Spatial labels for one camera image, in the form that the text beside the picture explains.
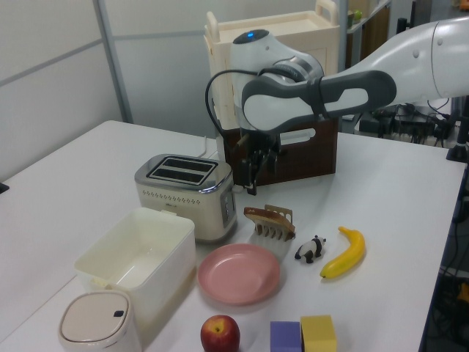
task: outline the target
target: yellow banana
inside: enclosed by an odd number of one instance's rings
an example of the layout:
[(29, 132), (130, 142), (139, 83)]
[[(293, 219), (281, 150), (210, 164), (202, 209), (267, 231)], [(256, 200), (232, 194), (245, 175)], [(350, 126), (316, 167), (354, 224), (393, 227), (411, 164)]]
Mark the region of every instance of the yellow banana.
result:
[(326, 279), (332, 279), (342, 275), (357, 264), (362, 256), (365, 255), (365, 237), (357, 230), (349, 230), (343, 226), (339, 227), (339, 231), (347, 236), (350, 246), (338, 257), (332, 259), (324, 265), (320, 276)]

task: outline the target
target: tabletop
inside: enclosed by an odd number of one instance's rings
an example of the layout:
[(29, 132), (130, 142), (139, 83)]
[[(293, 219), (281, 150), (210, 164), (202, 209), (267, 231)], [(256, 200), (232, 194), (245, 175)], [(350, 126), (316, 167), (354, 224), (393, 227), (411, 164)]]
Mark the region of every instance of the tabletop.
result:
[[(163, 147), (157, 142), (162, 138), (169, 141)], [(160, 153), (198, 155), (202, 140), (106, 122), (6, 182), (11, 189), (0, 196), (0, 225), (7, 229), (0, 260), (8, 268), (19, 266), (13, 273), (4, 265), (0, 269), (9, 284), (1, 293), (7, 315), (2, 313), (0, 331), (10, 328), (0, 351), (32, 351), (38, 345), (62, 351), (60, 318), (84, 293), (73, 262), (139, 206), (133, 175), (146, 160)], [(446, 153), (340, 133), (335, 174), (261, 186), (256, 196), (236, 193), (234, 235), (218, 245), (197, 244), (198, 264), (217, 246), (258, 241), (244, 207), (289, 208), (296, 238), (266, 244), (283, 246), (278, 290), (258, 304), (232, 307), (204, 296), (195, 279), (186, 282), (144, 336), (145, 350), (202, 352), (203, 322), (228, 314), (240, 326), (240, 351), (269, 351), (270, 321), (326, 314), (333, 319), (339, 352), (417, 351), (465, 168), (447, 161)], [(28, 194), (34, 195), (29, 201)], [(344, 276), (322, 279), (324, 260), (348, 246), (338, 226), (364, 234), (366, 256)], [(314, 235), (327, 238), (323, 258), (299, 263), (296, 250)], [(11, 324), (17, 309), (21, 319)]]

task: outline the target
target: wooden toy block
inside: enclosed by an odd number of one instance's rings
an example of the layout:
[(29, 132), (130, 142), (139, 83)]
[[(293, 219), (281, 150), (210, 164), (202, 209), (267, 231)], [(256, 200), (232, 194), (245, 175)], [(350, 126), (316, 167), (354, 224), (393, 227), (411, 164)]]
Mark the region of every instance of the wooden toy block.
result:
[(270, 352), (301, 352), (299, 321), (270, 322)]
[(337, 352), (337, 339), (332, 317), (315, 315), (301, 317), (304, 352)]

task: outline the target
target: toaster slot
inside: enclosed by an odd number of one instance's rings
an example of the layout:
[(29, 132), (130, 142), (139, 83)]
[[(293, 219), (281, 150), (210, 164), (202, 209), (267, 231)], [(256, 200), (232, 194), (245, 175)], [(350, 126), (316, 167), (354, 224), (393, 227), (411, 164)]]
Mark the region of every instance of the toaster slot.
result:
[(147, 175), (148, 178), (173, 183), (201, 185), (217, 167), (214, 161), (168, 156)]
[(194, 161), (186, 161), (181, 159), (168, 158), (165, 160), (164, 166), (176, 167), (178, 169), (187, 169), (200, 172), (209, 172), (215, 167), (215, 164), (197, 163)]
[(205, 175), (192, 174), (190, 172), (181, 172), (172, 169), (156, 169), (151, 178), (165, 178), (170, 181), (178, 180), (199, 184)]

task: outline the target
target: round lid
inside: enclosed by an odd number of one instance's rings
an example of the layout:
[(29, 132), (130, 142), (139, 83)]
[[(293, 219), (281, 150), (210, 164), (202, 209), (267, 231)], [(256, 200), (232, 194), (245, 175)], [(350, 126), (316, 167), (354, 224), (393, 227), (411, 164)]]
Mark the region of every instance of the round lid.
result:
[(64, 314), (61, 332), (71, 342), (106, 340), (119, 331), (128, 316), (124, 295), (96, 292), (78, 297)]

